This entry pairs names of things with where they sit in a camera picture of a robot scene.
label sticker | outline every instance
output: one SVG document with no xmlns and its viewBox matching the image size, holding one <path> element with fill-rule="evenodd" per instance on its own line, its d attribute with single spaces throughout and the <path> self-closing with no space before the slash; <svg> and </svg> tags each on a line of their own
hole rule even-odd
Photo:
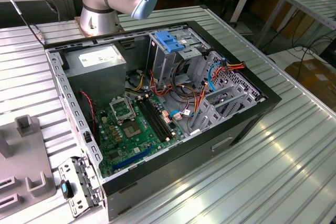
<svg viewBox="0 0 336 224">
<path fill-rule="evenodd" d="M 190 115 L 190 110 L 184 110 L 185 115 Z"/>
<path fill-rule="evenodd" d="M 320 74 L 315 74 L 315 76 L 316 76 L 317 78 L 319 78 L 320 81 L 328 81 L 328 78 L 327 78 L 324 74 L 322 74 L 322 73 L 320 73 Z"/>
<path fill-rule="evenodd" d="M 200 132 L 200 129 L 197 129 L 197 130 L 193 131 L 192 133 L 190 133 L 190 136 L 196 134 L 197 132 Z"/>
<path fill-rule="evenodd" d="M 314 70 L 316 67 L 312 63 L 304 63 L 305 67 L 308 68 L 309 70 Z"/>
<path fill-rule="evenodd" d="M 111 46 L 103 50 L 82 54 L 78 58 L 80 62 L 82 62 L 83 67 L 86 68 L 96 64 L 101 64 L 109 61 L 116 61 L 118 58 L 118 53 Z"/>
</svg>

ram slot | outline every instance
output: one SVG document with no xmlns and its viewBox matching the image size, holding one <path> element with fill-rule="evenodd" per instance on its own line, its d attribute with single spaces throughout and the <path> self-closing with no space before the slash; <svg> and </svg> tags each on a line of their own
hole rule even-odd
<svg viewBox="0 0 336 224">
<path fill-rule="evenodd" d="M 173 136 L 149 101 L 138 101 L 138 107 L 161 142 Z"/>
</svg>

robotic arm base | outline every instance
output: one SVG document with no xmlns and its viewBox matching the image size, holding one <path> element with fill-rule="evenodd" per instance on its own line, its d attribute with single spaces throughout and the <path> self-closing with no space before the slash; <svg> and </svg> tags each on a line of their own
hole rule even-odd
<svg viewBox="0 0 336 224">
<path fill-rule="evenodd" d="M 87 10 L 85 7 L 83 7 L 80 15 L 80 28 L 86 37 L 114 34 L 122 31 L 116 10 L 96 13 Z"/>
</svg>

red cable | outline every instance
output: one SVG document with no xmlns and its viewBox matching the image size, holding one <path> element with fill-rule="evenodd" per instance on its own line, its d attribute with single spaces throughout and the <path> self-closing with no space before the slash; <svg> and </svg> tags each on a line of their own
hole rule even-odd
<svg viewBox="0 0 336 224">
<path fill-rule="evenodd" d="M 91 99 L 89 98 L 89 96 L 84 92 L 84 91 L 79 91 L 81 92 L 83 95 L 85 95 L 86 99 L 88 99 L 88 102 L 90 104 L 90 108 L 91 108 L 91 113 L 92 113 L 92 120 L 93 120 L 93 134 L 95 134 L 95 126 L 96 126 L 96 123 L 95 123 L 95 117 L 94 117 L 94 112 L 93 112 L 93 105 L 92 105 L 92 102 L 91 102 Z"/>
</svg>

green circuit board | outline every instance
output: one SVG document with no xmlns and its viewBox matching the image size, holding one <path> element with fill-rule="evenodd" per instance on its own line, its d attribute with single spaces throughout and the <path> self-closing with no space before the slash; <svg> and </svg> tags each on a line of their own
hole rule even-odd
<svg viewBox="0 0 336 224">
<path fill-rule="evenodd" d="M 160 101 L 156 96 L 151 96 L 149 102 L 156 106 L 158 115 L 163 120 L 161 112 L 164 110 Z M 176 122 L 175 127 L 167 125 L 168 129 L 174 134 L 169 141 L 160 141 L 155 134 L 145 116 L 141 112 L 135 101 L 131 102 L 131 106 L 136 114 L 134 121 L 125 121 L 122 125 L 117 124 L 117 120 L 112 112 L 111 107 L 107 107 L 97 113 L 100 131 L 100 146 L 103 160 L 99 164 L 102 176 L 108 177 L 116 173 L 120 169 L 124 169 L 134 164 L 145 156 L 150 156 L 184 138 L 183 132 Z M 116 169 L 116 165 L 122 162 L 129 162 L 121 168 Z"/>
</svg>

